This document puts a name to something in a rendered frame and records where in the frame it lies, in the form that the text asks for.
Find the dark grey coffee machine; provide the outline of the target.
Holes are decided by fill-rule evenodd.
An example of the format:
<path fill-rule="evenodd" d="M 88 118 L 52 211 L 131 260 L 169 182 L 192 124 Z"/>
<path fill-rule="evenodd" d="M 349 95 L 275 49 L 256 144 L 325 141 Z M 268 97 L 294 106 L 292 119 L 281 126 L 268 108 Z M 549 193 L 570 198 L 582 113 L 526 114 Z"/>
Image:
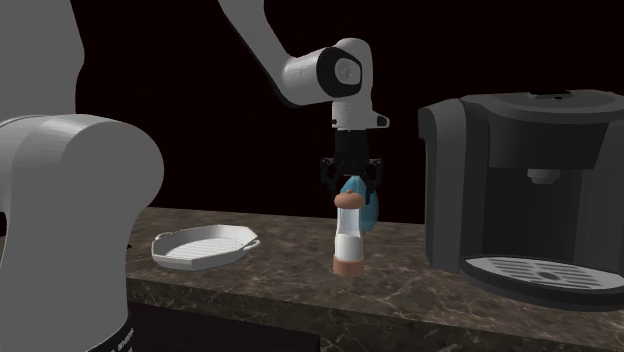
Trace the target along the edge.
<path fill-rule="evenodd" d="M 624 96 L 468 95 L 418 123 L 432 267 L 535 305 L 624 309 Z"/>

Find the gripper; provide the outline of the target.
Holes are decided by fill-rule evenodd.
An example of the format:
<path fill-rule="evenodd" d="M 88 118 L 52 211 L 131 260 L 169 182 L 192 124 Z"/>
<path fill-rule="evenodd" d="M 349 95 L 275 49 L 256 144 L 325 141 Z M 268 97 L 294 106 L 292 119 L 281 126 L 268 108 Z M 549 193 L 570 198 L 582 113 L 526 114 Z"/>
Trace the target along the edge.
<path fill-rule="evenodd" d="M 366 130 L 337 130 L 333 158 L 320 159 L 320 179 L 331 198 L 337 194 L 340 175 L 359 176 L 366 186 L 369 200 L 383 181 L 383 160 L 369 158 Z"/>

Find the white octagonal grill pan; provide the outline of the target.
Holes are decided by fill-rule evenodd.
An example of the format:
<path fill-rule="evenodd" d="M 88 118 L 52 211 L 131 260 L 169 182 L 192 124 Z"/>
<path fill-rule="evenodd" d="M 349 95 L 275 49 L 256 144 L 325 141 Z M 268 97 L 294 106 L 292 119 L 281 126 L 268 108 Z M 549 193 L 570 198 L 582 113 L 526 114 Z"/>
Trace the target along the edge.
<path fill-rule="evenodd" d="M 260 244 L 246 226 L 214 224 L 157 235 L 151 256 L 164 268 L 203 271 L 233 264 Z"/>

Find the blue vase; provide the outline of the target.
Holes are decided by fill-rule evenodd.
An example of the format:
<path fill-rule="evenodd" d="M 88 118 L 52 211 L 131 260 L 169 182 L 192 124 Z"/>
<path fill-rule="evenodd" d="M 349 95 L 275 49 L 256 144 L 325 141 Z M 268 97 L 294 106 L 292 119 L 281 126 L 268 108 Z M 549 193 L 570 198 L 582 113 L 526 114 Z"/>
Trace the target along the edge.
<path fill-rule="evenodd" d="M 376 192 L 369 192 L 366 184 L 359 176 L 351 176 L 342 186 L 340 192 L 345 193 L 348 189 L 360 193 L 366 204 L 360 209 L 359 229 L 362 233 L 371 231 L 377 223 L 379 216 L 379 201 Z"/>

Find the clear shaker with brown cap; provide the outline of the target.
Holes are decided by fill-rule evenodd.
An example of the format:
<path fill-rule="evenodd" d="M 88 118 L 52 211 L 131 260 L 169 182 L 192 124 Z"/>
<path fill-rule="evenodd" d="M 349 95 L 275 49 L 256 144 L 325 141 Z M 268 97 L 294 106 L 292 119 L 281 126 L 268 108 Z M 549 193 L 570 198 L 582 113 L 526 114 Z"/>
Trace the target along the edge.
<path fill-rule="evenodd" d="M 334 199 L 337 226 L 334 240 L 333 271 L 342 277 L 359 277 L 364 273 L 363 238 L 360 230 L 360 209 L 364 197 L 351 189 Z"/>

